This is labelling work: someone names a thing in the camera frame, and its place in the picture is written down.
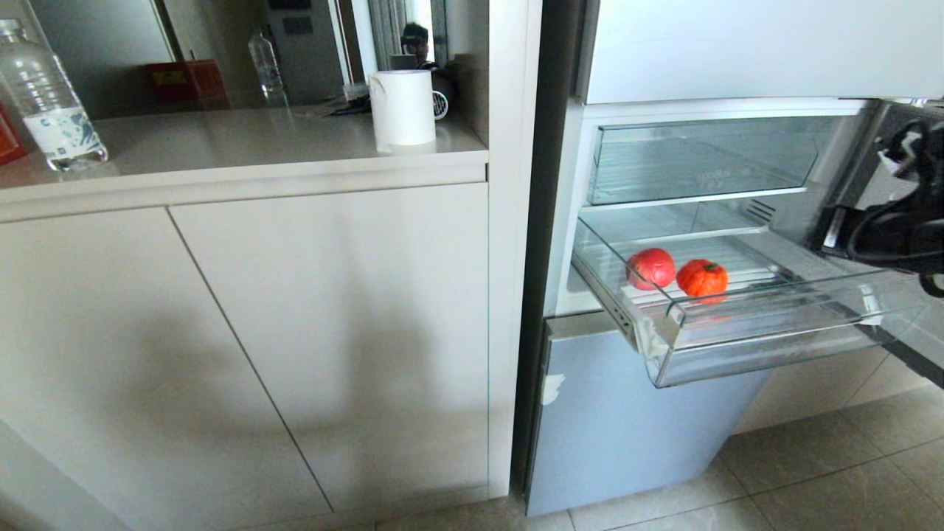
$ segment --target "red tomato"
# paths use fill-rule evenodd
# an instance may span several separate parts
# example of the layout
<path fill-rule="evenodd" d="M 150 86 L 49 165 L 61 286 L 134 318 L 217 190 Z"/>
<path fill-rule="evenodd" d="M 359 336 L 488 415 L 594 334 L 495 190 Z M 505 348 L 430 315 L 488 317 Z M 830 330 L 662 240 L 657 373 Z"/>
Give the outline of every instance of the red tomato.
<path fill-rule="evenodd" d="M 728 271 L 710 260 L 692 260 L 679 271 L 679 287 L 689 297 L 704 297 L 724 293 L 728 289 Z M 705 304 L 716 304 L 724 297 L 702 299 Z"/>
<path fill-rule="evenodd" d="M 666 287 L 675 280 L 675 261 L 663 248 L 643 249 L 630 258 L 626 280 L 636 289 Z"/>

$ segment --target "countertop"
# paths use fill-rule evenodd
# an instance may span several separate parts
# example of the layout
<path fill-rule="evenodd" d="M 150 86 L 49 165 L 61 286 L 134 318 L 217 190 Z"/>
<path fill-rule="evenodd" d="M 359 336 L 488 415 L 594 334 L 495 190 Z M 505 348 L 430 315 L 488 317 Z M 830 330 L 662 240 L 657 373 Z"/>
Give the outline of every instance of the countertop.
<path fill-rule="evenodd" d="M 435 184 L 442 182 L 411 182 L 410 175 L 424 168 L 488 162 L 485 145 L 456 118 L 437 122 L 435 145 L 386 154 L 375 148 L 369 114 L 325 113 L 317 107 L 251 109 L 96 121 L 110 152 L 107 163 L 60 173 L 46 167 L 42 154 L 32 153 L 0 166 L 0 208 L 150 187 L 363 172 L 393 172 L 396 182 L 389 187 Z"/>

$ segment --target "clear plastic bin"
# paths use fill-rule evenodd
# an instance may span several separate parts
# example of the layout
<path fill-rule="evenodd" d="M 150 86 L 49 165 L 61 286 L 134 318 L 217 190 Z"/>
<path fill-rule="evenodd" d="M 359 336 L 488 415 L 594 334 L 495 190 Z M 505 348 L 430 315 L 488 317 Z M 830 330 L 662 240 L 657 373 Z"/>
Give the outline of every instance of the clear plastic bin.
<path fill-rule="evenodd" d="M 614 213 L 582 214 L 573 264 L 643 354 L 649 377 L 665 387 L 796 363 L 880 345 L 922 309 L 909 279 L 893 271 L 846 268 L 765 227 L 718 229 L 694 223 L 664 238 Z M 675 283 L 643 291 L 627 281 L 627 262 L 643 248 L 664 248 L 676 267 L 703 258 L 724 266 L 728 291 L 692 298 Z"/>

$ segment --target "refrigerator drawer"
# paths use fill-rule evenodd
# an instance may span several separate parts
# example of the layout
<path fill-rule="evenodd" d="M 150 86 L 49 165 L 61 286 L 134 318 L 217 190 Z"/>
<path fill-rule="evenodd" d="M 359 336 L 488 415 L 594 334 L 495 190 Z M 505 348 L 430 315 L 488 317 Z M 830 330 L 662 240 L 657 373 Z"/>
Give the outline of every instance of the refrigerator drawer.
<path fill-rule="evenodd" d="M 841 120 L 787 116 L 603 126 L 586 204 L 801 188 Z"/>
<path fill-rule="evenodd" d="M 579 219 L 572 261 L 643 354 L 657 387 L 881 345 L 923 308 L 906 296 L 903 275 L 846 268 L 766 228 L 640 239 L 638 224 L 600 214 Z M 727 292 L 693 298 L 675 282 L 633 287 L 627 262 L 650 247 L 671 253 L 677 268 L 693 259 L 721 264 L 730 277 Z"/>

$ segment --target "plastic water bottle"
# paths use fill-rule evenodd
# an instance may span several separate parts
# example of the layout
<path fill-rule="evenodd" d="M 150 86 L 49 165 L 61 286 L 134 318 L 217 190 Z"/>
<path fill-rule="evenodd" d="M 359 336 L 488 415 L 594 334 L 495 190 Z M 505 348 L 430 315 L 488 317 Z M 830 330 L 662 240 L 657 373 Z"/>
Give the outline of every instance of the plastic water bottle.
<path fill-rule="evenodd" d="M 249 54 L 252 56 L 252 63 L 256 65 L 262 93 L 269 97 L 271 93 L 283 91 L 285 87 L 282 85 L 282 74 L 278 71 L 276 50 L 272 43 L 262 36 L 261 27 L 253 28 L 252 39 L 249 39 Z"/>
<path fill-rule="evenodd" d="M 19 19 L 0 19 L 0 77 L 49 167 L 74 171 L 108 159 L 59 58 L 28 41 Z"/>

